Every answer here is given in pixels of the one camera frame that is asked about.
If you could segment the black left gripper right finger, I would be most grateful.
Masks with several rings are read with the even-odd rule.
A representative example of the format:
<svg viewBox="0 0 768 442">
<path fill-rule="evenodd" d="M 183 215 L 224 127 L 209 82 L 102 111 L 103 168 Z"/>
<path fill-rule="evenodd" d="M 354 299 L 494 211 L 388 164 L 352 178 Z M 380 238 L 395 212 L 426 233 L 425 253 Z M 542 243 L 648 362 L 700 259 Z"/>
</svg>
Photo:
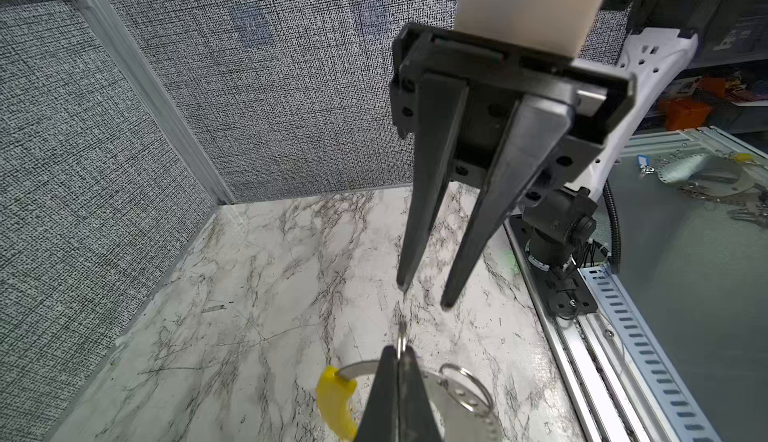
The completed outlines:
<svg viewBox="0 0 768 442">
<path fill-rule="evenodd" d="M 406 346 L 398 361 L 398 441 L 440 442 L 424 377 L 414 350 Z"/>
</svg>

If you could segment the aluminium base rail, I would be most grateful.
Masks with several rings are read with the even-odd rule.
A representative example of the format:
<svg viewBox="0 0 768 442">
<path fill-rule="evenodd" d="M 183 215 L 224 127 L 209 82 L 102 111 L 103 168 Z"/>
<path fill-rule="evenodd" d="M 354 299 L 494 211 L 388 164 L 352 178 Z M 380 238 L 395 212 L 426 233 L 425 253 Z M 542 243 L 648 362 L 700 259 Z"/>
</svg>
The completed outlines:
<svg viewBox="0 0 768 442">
<path fill-rule="evenodd" d="M 717 441 L 719 435 L 610 269 L 576 272 L 596 309 L 560 317 L 547 307 L 518 218 L 504 229 L 589 441 Z"/>
</svg>

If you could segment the yellow capped key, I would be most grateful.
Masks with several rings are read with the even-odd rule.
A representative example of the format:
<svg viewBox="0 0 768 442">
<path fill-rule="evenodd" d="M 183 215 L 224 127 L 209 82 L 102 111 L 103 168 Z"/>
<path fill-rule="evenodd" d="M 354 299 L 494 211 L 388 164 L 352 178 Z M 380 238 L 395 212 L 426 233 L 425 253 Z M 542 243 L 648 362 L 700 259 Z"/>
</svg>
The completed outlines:
<svg viewBox="0 0 768 442">
<path fill-rule="evenodd" d="M 340 375 L 340 370 L 328 366 L 316 385 L 316 403 L 327 427 L 343 441 L 353 441 L 358 425 L 350 406 L 357 382 Z"/>
</svg>

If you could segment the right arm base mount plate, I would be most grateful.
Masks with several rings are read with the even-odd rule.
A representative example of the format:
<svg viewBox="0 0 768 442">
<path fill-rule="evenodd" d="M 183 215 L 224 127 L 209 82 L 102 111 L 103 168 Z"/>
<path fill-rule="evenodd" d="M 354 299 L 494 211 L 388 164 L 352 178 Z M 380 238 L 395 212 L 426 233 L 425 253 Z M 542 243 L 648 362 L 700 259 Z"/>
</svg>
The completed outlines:
<svg viewBox="0 0 768 442">
<path fill-rule="evenodd" d="M 529 267 L 533 286 L 549 316 L 572 320 L 598 310 L 598 304 L 578 270 L 559 277 L 535 265 Z"/>
</svg>

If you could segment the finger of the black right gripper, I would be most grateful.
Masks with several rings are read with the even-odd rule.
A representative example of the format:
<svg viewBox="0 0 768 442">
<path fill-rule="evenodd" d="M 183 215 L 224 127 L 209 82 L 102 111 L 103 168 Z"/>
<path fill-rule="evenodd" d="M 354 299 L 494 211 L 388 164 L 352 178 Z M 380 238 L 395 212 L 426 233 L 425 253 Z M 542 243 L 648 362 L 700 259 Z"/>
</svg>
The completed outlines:
<svg viewBox="0 0 768 442">
<path fill-rule="evenodd" d="M 464 80 L 439 74 L 425 74 L 419 84 L 413 191 L 396 278 L 404 292 L 416 275 L 450 180 L 468 92 Z"/>
<path fill-rule="evenodd" d="M 457 303 L 490 237 L 514 210 L 550 153 L 570 130 L 567 104 L 524 96 L 499 142 L 451 267 L 440 305 Z"/>
</svg>

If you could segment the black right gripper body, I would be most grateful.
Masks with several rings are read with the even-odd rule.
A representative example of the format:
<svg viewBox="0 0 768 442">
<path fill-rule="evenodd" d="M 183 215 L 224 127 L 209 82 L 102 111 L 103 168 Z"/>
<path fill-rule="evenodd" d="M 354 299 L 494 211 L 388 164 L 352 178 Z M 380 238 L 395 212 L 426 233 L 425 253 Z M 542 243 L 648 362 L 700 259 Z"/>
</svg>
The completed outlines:
<svg viewBox="0 0 768 442">
<path fill-rule="evenodd" d="M 635 78 L 618 68 L 422 24 L 404 26 L 392 56 L 415 208 L 440 206 L 452 181 L 487 204 L 538 206 L 576 182 L 636 100 Z"/>
</svg>

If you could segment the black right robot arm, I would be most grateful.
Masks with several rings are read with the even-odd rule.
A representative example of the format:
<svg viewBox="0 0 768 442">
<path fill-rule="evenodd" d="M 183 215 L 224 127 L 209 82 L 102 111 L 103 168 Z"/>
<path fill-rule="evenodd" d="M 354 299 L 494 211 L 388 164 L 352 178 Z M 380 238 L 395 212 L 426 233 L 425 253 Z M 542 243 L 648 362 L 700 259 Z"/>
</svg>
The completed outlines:
<svg viewBox="0 0 768 442">
<path fill-rule="evenodd" d="M 458 301 L 516 211 L 555 282 L 579 266 L 611 168 L 700 44 L 750 0 L 448 0 L 453 30 L 408 24 L 392 44 L 394 125 L 414 140 L 396 282 L 411 286 L 451 182 L 479 191 L 440 304 Z"/>
</svg>

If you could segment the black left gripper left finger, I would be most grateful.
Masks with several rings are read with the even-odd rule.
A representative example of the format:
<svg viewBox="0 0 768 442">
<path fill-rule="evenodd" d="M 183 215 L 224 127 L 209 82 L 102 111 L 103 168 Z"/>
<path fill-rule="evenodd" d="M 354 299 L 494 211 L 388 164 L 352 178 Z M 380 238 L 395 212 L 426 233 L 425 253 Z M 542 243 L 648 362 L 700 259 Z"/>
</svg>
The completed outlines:
<svg viewBox="0 0 768 442">
<path fill-rule="evenodd" d="M 393 346 L 386 346 L 379 358 L 354 441 L 394 442 L 398 435 L 397 424 L 398 357 Z"/>
</svg>

